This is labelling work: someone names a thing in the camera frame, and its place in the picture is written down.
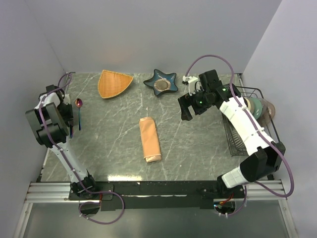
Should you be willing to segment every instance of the wire dish rack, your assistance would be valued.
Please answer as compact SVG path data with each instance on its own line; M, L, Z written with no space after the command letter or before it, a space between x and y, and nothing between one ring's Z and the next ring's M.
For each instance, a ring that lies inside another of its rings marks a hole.
M237 86L237 88L240 91L241 96L245 98L252 97L252 98L264 99L261 90L258 88L249 88L249 87L241 87L241 86ZM238 132L236 131L236 129L233 127L231 122L228 120L228 118L224 114L222 114L222 117L223 117L223 124L224 124L224 129L226 132L226 136L227 136L230 154L232 156L248 156L247 149L242 139L240 138ZM279 142L280 141L279 136L277 134L277 131L271 116L269 116L269 119L270 119L270 122L266 126L264 126L264 129L270 137L272 137L273 139L277 139L277 141Z

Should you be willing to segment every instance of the marble countertop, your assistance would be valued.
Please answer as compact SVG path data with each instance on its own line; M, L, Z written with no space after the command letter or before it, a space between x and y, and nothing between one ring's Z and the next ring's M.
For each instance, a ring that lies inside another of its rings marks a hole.
M191 121L182 121L177 98L188 88L177 74L176 93L156 97L143 84L153 74L131 74L130 86L112 99L102 99L97 84L100 73L73 76L68 93L74 103L81 98L82 130L74 128L70 140L81 163L95 180L212 180L237 167L245 157L232 157L220 111L208 109ZM223 83L230 75L221 75ZM78 109L73 107L75 123ZM139 119L150 116L156 122L162 161L146 163ZM66 170L52 153L43 170L42 181L69 181Z

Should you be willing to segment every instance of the purple spoon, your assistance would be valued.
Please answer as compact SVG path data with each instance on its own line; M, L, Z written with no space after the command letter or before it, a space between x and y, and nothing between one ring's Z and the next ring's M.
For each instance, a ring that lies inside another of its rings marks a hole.
M83 106L83 101L80 98L75 100L76 107L78 107L78 124L79 130L81 130L81 117L80 117L80 108Z

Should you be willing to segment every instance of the gray wall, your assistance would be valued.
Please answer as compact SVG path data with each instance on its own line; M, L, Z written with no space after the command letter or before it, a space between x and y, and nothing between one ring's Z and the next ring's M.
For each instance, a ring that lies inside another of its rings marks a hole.
M39 174L45 154L24 113L62 73L26 3L1 0L0 237L12 237L29 183Z
M281 0L26 0L66 71L245 69ZM193 68L216 68L216 59Z
M286 146L294 178L289 198L301 238L316 237L317 1L283 0L243 74L247 86L263 90L276 107L274 122ZM286 189L285 170L278 175Z

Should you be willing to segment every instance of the purple cable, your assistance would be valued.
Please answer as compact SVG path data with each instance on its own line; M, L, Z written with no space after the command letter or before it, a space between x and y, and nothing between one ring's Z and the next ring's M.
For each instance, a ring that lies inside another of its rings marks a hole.
M194 66L194 64L199 61L200 59L202 58L205 58L205 57L214 57L214 58L218 58L222 61L224 61L230 68L231 70L231 78L230 78L230 83L229 83L229 87L230 87L230 91L231 91L231 94L233 95L234 99L236 100L236 102L238 103L239 107L242 107L242 104L240 103L240 101L238 100L237 96L234 94L234 91L233 91L233 87L232 87L232 83L233 83L233 78L234 78L234 72L233 72L233 68L231 66L231 64L226 60L224 59L223 57L221 56L217 56L217 55L204 55L204 56L200 56L198 59L196 59L188 68L185 76L188 75L189 71L191 70L191 68ZM258 131L259 129L257 128L257 125L255 124L255 122L252 120L252 116L251 116L251 113L247 110L247 108L245 108L243 110L246 115L248 116L248 118L250 119L252 125L254 126L254 128ZM268 188L267 186L265 186L264 184L258 182L258 181L255 181L255 183L257 183L258 185L264 187L267 191L271 192L272 194L276 195L276 196L279 196L279 197L289 197L290 195L292 195L292 193L294 192L294 177L293 177L293 174L292 174L292 171L291 171L291 168L289 167L289 164L288 162L286 161L286 159L284 158L284 156L282 155L282 153L271 143L269 142L262 134L260 131L258 131L258 135L262 138L262 140L264 140L278 155L279 157L281 157L286 169L287 169L287 172L288 172L288 175L289 175L289 178L290 178L290 182L291 182L291 187L290 187L290 190L287 194L279 194L277 192L274 192L272 189Z
M72 75L71 75L70 73L64 74L64 75L60 78L58 84L59 84L59 83L61 82L61 80L62 80L65 76L67 76L67 75L69 76L69 81L68 81L68 83L66 83L63 87L66 87L67 85L69 85L70 82L71 82L71 80L72 80ZM42 103L44 103L45 98L46 98L49 94L51 94L51 93L53 93L53 92L56 92L56 91L60 90L60 89L63 88L63 87L59 87L59 88L56 88L56 89L50 91L47 95L43 96L42 99L41 99L41 101L40 101L39 114L40 114L40 117L41 117L41 120L42 120L44 129L45 129L45 131L46 131L46 133L47 133L47 135L48 135L48 138L49 138L50 142L51 142L54 146L56 146L56 148L60 151L60 154L63 156L63 158L64 158L64 160L66 161L67 165L68 165L69 168L74 172L74 175L75 175L76 178L78 179L79 184L83 187L83 189L84 189L87 193L89 193L89 194L113 194L113 195L115 195L115 196L117 196L117 197L120 198L121 203L122 203L121 213L119 214L119 216L118 216L116 219L114 219L114 220L111 221L111 222L99 222L99 221L96 221L96 220L94 220L94 219L88 218L88 217L86 217L84 214L81 213L81 210L80 210L80 209L81 209L81 207L82 207L84 204L96 204L96 203L94 203L94 202L85 202L85 203L83 203L83 204L81 204L81 205L79 206L79 213L80 213L80 215L81 215L82 217L86 218L87 220L92 221L92 222L95 222L95 223L98 223L98 224L101 224L101 225L109 225L109 224L112 224L112 223L118 221L118 220L121 218L121 216L123 215L123 212L124 212L124 201L123 201L122 197L121 197L119 194L117 194L116 192L111 192L111 191L98 191L98 192L91 192L91 191L89 191L89 190L83 185L83 183L81 182L81 179L79 178L77 172L74 171L74 168L73 168L72 165L70 164L70 162L69 162L69 160L67 159L67 157L66 157L66 155L64 154L64 152L63 152L62 150L60 150L61 148L54 142L54 140L53 140L53 138L52 138L52 136L51 136L51 134L50 134L50 132L49 132L49 130L48 130L48 126L47 126L47 124L46 124L46 122L45 122L45 118L44 118L43 112L42 112L42 105L43 105Z
M232 216L234 214L237 214L243 208L246 201L247 201L247 187L244 186L244 198L243 198L241 206L237 210L235 210L233 213L228 214L228 216Z

